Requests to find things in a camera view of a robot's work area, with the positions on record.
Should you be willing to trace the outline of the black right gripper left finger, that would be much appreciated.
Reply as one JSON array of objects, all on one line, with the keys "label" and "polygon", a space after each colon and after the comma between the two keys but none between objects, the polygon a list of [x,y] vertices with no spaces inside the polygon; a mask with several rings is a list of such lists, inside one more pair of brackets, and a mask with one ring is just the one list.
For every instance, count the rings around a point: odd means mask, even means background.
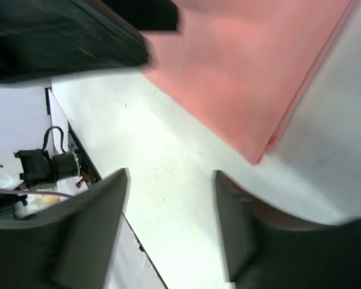
[{"label": "black right gripper left finger", "polygon": [[26,220],[0,221],[0,288],[103,288],[128,188],[120,169]]}]

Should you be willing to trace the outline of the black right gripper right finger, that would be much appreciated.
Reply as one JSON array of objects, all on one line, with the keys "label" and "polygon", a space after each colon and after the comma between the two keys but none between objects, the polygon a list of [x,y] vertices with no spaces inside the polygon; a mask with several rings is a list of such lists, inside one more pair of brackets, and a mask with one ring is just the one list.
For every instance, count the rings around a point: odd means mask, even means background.
[{"label": "black right gripper right finger", "polygon": [[226,272],[236,288],[361,288],[361,217],[310,222],[214,173]]}]

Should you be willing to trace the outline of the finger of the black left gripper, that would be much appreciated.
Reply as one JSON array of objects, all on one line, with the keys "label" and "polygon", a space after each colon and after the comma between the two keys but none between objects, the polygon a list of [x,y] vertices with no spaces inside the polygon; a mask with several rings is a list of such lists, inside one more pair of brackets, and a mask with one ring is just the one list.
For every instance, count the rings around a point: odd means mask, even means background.
[{"label": "finger of the black left gripper", "polygon": [[103,0],[127,23],[144,32],[178,32],[178,6],[170,0]]},{"label": "finger of the black left gripper", "polygon": [[145,38],[102,1],[0,1],[0,85],[149,60]]}]

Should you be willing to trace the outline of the salmon orange t shirt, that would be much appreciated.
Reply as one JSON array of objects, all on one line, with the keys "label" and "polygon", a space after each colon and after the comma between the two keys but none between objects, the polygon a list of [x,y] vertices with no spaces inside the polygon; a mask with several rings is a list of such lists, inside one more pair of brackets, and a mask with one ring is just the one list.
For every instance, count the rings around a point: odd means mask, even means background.
[{"label": "salmon orange t shirt", "polygon": [[353,1],[179,1],[145,76],[247,161],[279,140]]}]

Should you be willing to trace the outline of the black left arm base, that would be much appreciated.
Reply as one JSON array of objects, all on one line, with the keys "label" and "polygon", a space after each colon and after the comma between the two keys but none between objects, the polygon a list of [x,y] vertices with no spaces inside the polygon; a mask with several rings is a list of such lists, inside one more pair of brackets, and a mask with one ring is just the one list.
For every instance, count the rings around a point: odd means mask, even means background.
[{"label": "black left arm base", "polygon": [[100,176],[97,168],[94,166],[87,151],[84,149],[71,124],[69,124],[68,127],[67,139],[68,148],[70,151],[73,151],[78,157],[81,168],[81,173],[79,175],[79,180],[76,182],[76,187],[78,189],[82,189],[86,185],[87,188],[90,188],[95,183],[99,182],[102,177]]}]

